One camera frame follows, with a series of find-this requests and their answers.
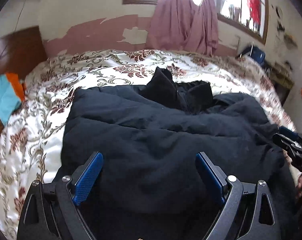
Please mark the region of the dark navy padded jacket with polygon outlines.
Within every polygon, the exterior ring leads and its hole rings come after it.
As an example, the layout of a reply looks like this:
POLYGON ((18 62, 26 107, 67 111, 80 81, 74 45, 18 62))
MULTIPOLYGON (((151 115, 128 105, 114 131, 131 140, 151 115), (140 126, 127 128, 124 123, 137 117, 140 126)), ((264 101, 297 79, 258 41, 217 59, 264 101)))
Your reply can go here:
POLYGON ((204 152, 242 182, 265 180, 281 238, 292 239, 295 184, 277 129, 250 95, 213 95, 209 83, 175 83, 157 68, 145 86, 75 90, 57 177, 103 154, 80 209, 97 239, 201 239, 217 214, 195 167, 204 152))

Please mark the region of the wooden shelf rack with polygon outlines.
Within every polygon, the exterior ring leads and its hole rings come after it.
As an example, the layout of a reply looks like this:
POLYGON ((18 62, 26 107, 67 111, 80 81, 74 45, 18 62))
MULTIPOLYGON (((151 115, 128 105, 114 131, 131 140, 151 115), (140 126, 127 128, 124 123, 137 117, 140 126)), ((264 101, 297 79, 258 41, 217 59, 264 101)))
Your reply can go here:
POLYGON ((294 82, 291 80, 288 72, 278 63, 270 65, 266 62, 264 66, 265 72, 280 99, 281 105, 283 106, 294 86, 294 82))

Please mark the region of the floral bed cover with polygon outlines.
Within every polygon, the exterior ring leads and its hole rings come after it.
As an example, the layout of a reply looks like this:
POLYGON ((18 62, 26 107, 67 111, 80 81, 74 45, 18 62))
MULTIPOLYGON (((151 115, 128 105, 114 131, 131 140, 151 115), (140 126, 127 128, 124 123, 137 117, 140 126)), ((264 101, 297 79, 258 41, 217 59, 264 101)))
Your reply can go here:
POLYGON ((31 182, 52 181, 60 168, 64 126, 75 90, 145 85, 158 67, 168 69, 175 82, 209 82, 214 95, 249 94, 270 122, 295 129, 267 74, 247 56, 104 50, 54 57, 27 75, 26 99, 0 131, 0 231, 5 239, 16 239, 31 182))

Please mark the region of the blue backpack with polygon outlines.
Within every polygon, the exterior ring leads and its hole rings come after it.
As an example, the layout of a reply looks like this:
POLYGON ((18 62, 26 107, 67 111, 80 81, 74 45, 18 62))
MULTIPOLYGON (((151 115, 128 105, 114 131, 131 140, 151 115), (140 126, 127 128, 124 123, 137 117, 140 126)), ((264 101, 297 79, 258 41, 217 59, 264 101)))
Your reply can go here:
POLYGON ((261 67, 265 63, 265 52, 259 49, 257 46, 249 45, 247 46, 237 57, 241 58, 243 56, 249 56, 254 61, 256 61, 261 67))

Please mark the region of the orange blue striped pillow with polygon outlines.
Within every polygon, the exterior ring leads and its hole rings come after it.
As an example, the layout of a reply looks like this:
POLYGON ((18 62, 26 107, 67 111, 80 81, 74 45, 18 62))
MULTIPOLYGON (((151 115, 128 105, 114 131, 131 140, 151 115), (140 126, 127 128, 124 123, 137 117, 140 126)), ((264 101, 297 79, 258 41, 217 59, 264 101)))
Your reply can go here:
POLYGON ((25 90, 15 73, 0 75, 0 120, 5 126, 25 99, 25 90))

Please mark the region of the red hanging garment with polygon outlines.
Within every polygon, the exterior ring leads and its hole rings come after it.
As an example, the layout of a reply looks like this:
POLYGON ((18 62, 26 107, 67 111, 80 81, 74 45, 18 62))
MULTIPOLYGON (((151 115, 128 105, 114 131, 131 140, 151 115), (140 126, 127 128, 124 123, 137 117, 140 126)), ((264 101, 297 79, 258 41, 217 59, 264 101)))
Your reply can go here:
POLYGON ((249 9, 249 23, 252 22, 252 31, 259 32, 261 25, 261 0, 247 0, 249 9))

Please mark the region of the brown wooden headboard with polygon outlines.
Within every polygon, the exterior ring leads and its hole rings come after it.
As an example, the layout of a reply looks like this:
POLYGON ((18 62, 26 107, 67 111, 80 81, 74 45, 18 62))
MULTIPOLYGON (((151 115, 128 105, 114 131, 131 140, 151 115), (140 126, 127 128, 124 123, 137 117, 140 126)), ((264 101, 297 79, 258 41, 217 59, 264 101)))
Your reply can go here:
MULTIPOLYGON (((47 59, 38 26, 29 27, 0 38, 0 75, 15 73, 20 82, 47 59)), ((4 125, 0 120, 0 134, 4 125)))

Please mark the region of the pink curtain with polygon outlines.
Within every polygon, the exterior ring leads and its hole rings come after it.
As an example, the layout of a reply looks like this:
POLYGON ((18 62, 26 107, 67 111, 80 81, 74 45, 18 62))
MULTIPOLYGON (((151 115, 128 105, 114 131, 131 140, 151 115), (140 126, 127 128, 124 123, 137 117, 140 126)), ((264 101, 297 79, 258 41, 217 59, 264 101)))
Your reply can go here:
POLYGON ((146 39, 146 49, 181 50, 213 55, 218 46, 214 0, 158 0, 146 39))

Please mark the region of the round wall clock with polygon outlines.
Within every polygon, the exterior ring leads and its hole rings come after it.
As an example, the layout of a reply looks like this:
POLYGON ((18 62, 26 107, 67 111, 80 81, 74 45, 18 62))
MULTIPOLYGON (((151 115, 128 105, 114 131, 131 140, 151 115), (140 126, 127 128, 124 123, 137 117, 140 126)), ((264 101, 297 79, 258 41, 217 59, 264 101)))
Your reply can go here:
POLYGON ((276 9, 275 9, 275 11, 276 11, 277 17, 278 17, 279 19, 282 19, 282 18, 283 18, 282 9, 281 9, 279 6, 277 6, 276 9))

